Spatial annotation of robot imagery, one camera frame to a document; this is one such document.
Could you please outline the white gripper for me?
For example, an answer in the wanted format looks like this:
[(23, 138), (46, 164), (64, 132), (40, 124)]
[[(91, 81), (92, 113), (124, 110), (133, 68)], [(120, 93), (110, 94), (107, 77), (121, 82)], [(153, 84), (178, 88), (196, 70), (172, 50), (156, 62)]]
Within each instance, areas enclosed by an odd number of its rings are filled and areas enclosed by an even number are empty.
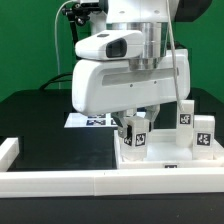
[(128, 60), (80, 60), (72, 78), (72, 105), (86, 116), (112, 113), (118, 126), (118, 135), (127, 137), (124, 112), (133, 108), (146, 108), (145, 118), (150, 129), (160, 112), (160, 106), (175, 102), (172, 52), (153, 70), (131, 70)]

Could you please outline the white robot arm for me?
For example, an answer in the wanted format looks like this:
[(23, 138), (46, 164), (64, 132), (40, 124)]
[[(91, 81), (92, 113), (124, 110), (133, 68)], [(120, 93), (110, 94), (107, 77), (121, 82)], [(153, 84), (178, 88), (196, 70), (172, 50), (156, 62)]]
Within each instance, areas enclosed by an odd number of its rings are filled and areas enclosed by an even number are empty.
[(98, 0), (100, 29), (75, 45), (72, 104), (84, 115), (109, 113), (128, 135), (126, 111), (159, 107), (190, 92), (188, 51), (176, 49), (172, 24), (193, 22), (213, 0)]

